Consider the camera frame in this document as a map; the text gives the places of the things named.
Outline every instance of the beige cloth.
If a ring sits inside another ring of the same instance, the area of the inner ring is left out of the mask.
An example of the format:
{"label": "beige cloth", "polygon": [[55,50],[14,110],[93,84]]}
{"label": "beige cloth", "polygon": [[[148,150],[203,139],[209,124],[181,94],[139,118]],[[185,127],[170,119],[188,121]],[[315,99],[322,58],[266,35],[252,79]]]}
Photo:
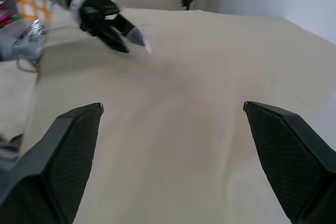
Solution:
{"label": "beige cloth", "polygon": [[75,223],[290,223],[258,161],[243,103],[313,115],[335,87],[336,47],[273,18],[125,15],[150,24],[152,56],[137,46],[112,51],[68,22],[51,31],[41,62],[26,148],[56,116],[104,104]]}

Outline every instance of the plastic wrapper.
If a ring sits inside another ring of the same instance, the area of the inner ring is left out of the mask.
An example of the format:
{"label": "plastic wrapper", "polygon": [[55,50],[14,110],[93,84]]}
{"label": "plastic wrapper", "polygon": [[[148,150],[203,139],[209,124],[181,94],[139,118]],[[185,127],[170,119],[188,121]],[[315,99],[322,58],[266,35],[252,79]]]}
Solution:
{"label": "plastic wrapper", "polygon": [[0,0],[0,61],[24,59],[36,65],[51,10],[48,0]]}

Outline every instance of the cream fabric surface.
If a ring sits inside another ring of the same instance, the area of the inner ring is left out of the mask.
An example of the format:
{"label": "cream fabric surface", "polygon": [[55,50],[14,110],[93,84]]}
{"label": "cream fabric surface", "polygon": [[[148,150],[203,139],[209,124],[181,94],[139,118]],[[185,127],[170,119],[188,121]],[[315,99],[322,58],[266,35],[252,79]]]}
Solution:
{"label": "cream fabric surface", "polygon": [[336,47],[273,18],[124,14],[149,25],[151,56],[137,46],[112,51],[61,13],[41,62],[24,148],[58,115],[104,104],[75,223],[290,223],[258,161],[243,103],[314,115],[335,87]]}

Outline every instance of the textured black plastic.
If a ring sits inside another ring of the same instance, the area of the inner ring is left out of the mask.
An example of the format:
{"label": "textured black plastic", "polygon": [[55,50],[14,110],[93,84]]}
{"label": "textured black plastic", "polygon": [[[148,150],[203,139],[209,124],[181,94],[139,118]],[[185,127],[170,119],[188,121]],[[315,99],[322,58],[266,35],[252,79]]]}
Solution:
{"label": "textured black plastic", "polygon": [[244,110],[262,168],[287,217],[292,223],[328,223],[322,219],[336,215],[321,205],[334,204],[326,195],[335,194],[329,187],[335,183],[336,153],[294,113],[254,102],[246,102]]}
{"label": "textured black plastic", "polygon": [[100,103],[59,116],[10,171],[0,171],[0,223],[73,222],[90,175]]}

